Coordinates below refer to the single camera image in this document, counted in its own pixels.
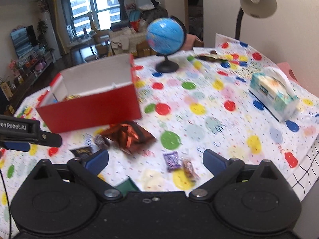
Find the black snack packet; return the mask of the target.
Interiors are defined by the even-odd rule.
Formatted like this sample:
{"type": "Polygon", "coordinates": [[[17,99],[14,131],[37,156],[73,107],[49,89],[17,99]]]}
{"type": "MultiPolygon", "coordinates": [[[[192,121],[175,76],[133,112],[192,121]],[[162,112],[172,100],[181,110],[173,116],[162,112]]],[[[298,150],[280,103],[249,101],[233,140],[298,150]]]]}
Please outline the black snack packet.
{"type": "Polygon", "coordinates": [[[92,148],[90,146],[75,148],[71,149],[70,151],[74,155],[74,157],[81,159],[86,159],[93,154],[92,148]]]}

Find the small brown candy packet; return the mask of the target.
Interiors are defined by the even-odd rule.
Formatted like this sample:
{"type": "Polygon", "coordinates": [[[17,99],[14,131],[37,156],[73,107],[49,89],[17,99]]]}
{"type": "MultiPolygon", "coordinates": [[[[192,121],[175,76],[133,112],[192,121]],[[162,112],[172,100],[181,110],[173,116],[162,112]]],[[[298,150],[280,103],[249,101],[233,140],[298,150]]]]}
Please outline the small brown candy packet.
{"type": "Polygon", "coordinates": [[[195,182],[199,179],[199,176],[196,174],[192,161],[189,158],[182,160],[182,168],[185,176],[191,182],[195,182]]]}

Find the green snack packet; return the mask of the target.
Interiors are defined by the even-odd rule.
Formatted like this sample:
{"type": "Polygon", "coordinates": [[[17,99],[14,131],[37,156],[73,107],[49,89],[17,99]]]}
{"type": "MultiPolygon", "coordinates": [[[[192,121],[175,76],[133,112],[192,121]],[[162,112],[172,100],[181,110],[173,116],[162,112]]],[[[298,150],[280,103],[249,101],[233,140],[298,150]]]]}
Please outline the green snack packet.
{"type": "Polygon", "coordinates": [[[140,189],[131,179],[131,177],[127,177],[123,182],[115,186],[117,190],[119,190],[123,196],[126,196],[129,192],[140,192],[140,189]]]}

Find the purple candy packet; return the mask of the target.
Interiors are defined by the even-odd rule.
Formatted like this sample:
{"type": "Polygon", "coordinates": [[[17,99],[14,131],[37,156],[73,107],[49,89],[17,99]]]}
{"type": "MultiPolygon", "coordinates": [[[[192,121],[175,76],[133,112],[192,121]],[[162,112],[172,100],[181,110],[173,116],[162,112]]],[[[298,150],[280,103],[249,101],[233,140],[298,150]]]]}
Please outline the purple candy packet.
{"type": "Polygon", "coordinates": [[[163,154],[164,161],[168,172],[181,168],[178,152],[174,151],[171,153],[163,154]]]}

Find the orange yellow snack bag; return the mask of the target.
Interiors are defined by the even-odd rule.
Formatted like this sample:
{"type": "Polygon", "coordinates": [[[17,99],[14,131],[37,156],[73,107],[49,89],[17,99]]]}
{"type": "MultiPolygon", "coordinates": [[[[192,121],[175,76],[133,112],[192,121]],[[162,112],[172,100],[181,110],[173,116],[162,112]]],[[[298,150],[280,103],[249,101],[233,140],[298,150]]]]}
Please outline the orange yellow snack bag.
{"type": "Polygon", "coordinates": [[[69,101],[69,100],[73,100],[73,99],[77,99],[77,98],[80,98],[81,96],[80,95],[68,95],[66,96],[63,101],[69,101]]]}

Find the brown foil snack bag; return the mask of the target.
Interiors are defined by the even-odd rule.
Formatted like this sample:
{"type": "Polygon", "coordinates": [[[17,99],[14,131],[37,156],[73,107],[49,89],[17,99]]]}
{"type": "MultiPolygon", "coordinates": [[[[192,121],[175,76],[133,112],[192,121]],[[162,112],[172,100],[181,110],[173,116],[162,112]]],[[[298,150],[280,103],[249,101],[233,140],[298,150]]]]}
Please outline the brown foil snack bag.
{"type": "Polygon", "coordinates": [[[133,155],[147,149],[156,138],[134,121],[125,121],[111,125],[99,133],[113,141],[123,152],[133,155]]]}

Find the balloon print tablecloth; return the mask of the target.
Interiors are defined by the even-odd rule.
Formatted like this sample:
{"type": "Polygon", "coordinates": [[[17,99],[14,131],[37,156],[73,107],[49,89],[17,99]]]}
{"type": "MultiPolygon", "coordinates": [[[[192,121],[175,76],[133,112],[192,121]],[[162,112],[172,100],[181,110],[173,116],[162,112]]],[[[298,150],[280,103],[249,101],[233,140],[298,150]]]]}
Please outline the balloon print tablecloth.
{"type": "MultiPolygon", "coordinates": [[[[94,137],[111,125],[59,134],[62,145],[2,149],[3,238],[293,238],[301,198],[318,173],[318,98],[291,82],[294,114],[279,122],[249,91],[251,77],[276,65],[249,45],[218,35],[224,63],[200,62],[190,51],[156,72],[158,57],[134,59],[142,117],[134,121],[156,141],[130,155],[111,140],[99,175],[71,149],[100,149],[94,137]],[[203,165],[211,149],[228,160],[213,176],[203,165]],[[163,154],[177,151],[181,168],[168,172],[163,154]],[[191,182],[182,160],[192,161],[191,182]],[[115,188],[127,177],[140,192],[115,188]]],[[[38,120],[49,87],[25,99],[15,118],[38,120]]]]}

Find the red cardboard box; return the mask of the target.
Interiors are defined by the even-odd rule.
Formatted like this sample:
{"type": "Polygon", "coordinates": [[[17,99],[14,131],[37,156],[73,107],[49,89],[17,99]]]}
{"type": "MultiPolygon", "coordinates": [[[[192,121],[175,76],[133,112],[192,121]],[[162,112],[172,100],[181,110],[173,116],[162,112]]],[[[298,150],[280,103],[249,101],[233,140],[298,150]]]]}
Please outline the red cardboard box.
{"type": "Polygon", "coordinates": [[[142,117],[130,54],[65,69],[55,76],[36,110],[49,130],[63,133],[142,117]],[[68,95],[80,98],[63,101],[68,95]]]}

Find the tissue pack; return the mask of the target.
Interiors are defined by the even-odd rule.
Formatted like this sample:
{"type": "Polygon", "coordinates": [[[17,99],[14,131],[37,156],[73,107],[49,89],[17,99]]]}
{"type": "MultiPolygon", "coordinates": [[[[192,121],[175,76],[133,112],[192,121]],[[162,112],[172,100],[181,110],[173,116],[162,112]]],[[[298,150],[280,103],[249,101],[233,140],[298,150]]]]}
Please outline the tissue pack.
{"type": "Polygon", "coordinates": [[[290,118],[299,103],[290,80],[279,68],[268,66],[254,73],[249,91],[279,122],[290,118]]]}

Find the television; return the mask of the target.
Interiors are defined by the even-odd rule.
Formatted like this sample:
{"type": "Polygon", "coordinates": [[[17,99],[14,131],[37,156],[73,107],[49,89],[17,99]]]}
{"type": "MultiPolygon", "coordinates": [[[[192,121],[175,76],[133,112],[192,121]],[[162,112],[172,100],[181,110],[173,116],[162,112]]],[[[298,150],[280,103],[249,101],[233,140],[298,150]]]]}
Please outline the television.
{"type": "Polygon", "coordinates": [[[32,25],[12,30],[10,35],[18,58],[23,57],[38,45],[32,25]]]}

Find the dark wrapper near globe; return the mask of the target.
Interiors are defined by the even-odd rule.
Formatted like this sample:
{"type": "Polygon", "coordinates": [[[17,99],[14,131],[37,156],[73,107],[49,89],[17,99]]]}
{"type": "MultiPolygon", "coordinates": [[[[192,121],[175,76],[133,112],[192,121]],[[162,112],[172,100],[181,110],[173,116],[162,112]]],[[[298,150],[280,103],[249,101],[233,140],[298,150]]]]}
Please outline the dark wrapper near globe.
{"type": "Polygon", "coordinates": [[[228,60],[223,58],[222,56],[215,53],[215,51],[211,51],[211,53],[200,53],[195,54],[194,58],[205,61],[205,62],[211,62],[211,63],[224,63],[228,60]]]}

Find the sofa with cream cover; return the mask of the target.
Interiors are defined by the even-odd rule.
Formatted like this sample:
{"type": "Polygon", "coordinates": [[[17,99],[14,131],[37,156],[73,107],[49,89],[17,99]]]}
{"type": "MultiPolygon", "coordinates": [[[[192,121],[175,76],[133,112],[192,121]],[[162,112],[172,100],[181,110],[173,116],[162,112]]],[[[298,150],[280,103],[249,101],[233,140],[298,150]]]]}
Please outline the sofa with cream cover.
{"type": "Polygon", "coordinates": [[[137,52],[136,45],[146,41],[146,32],[136,32],[125,27],[119,31],[109,30],[109,38],[114,55],[137,52]]]}

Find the blue desk globe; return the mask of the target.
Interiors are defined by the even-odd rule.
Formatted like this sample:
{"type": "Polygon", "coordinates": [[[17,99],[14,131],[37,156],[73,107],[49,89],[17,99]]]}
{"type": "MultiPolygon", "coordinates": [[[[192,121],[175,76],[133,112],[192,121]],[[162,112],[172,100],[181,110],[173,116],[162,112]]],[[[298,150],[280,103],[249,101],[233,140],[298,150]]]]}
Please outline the blue desk globe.
{"type": "Polygon", "coordinates": [[[187,30],[183,22],[175,16],[158,18],[147,27],[146,40],[157,56],[164,57],[155,70],[160,73],[173,73],[179,64],[168,57],[178,52],[185,44],[187,30]]]}

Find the window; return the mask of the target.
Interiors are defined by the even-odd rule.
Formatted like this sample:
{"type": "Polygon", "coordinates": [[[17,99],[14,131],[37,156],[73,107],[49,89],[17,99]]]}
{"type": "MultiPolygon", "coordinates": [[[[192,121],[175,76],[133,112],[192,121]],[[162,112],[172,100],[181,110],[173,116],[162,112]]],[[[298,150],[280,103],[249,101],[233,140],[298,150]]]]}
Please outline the window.
{"type": "Polygon", "coordinates": [[[118,0],[61,0],[67,26],[77,37],[97,29],[110,29],[113,23],[121,20],[118,0]]]}

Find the silver desk lamp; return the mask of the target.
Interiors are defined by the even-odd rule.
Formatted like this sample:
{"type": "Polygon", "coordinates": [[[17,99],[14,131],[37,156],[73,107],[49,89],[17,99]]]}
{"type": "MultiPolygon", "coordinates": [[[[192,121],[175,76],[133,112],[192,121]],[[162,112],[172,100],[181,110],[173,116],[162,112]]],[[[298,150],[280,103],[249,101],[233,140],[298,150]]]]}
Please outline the silver desk lamp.
{"type": "Polygon", "coordinates": [[[235,29],[235,39],[240,40],[241,24],[243,15],[253,18],[264,19],[271,17],[277,10],[276,0],[239,0],[240,9],[238,11],[235,29]]]}

